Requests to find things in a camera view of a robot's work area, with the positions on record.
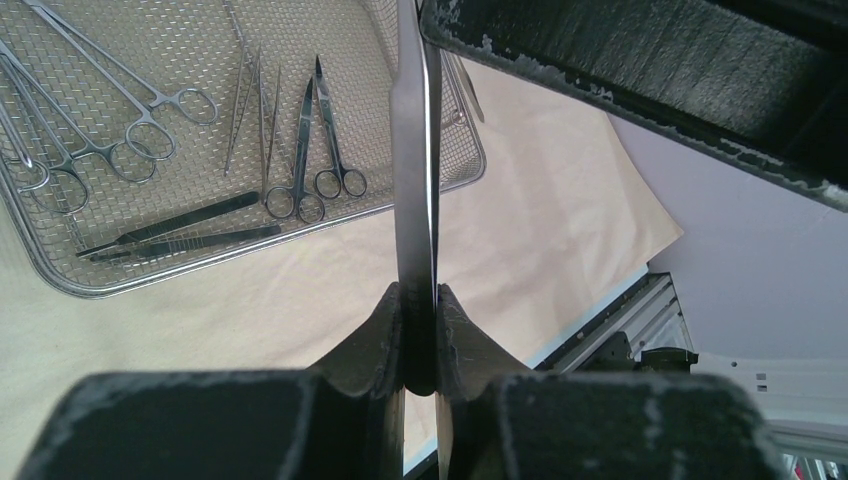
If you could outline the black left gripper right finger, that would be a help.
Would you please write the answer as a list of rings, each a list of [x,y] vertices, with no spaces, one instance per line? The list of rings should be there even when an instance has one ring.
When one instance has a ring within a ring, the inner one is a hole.
[[[528,368],[439,288],[443,479],[781,479],[781,454],[730,380]]]

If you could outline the metal surgical scissors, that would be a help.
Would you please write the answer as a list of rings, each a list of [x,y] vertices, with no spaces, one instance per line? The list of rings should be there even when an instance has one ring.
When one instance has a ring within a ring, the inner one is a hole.
[[[314,118],[313,92],[314,78],[310,77],[299,110],[291,185],[271,187],[265,195],[265,207],[274,219],[296,217],[306,224],[316,224],[325,217],[324,201],[306,187],[307,160]]]

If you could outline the beige cloth wrap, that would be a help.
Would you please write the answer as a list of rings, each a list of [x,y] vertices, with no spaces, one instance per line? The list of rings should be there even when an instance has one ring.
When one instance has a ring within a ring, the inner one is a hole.
[[[471,320],[537,365],[681,236],[607,115],[467,62],[484,176],[440,201],[438,275]],[[14,478],[82,377],[302,368],[397,276],[384,212],[102,300],[39,278],[1,218],[1,475]]]

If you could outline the metal surgical instrument tray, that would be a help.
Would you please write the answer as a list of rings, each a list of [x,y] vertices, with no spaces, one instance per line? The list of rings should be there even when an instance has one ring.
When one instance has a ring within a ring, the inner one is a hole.
[[[5,1],[1,196],[103,298],[392,205],[393,1]]]

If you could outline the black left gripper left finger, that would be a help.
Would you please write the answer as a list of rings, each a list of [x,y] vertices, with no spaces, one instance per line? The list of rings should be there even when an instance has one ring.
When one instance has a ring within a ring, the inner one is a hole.
[[[108,372],[59,401],[30,479],[399,479],[400,289],[301,370]]]

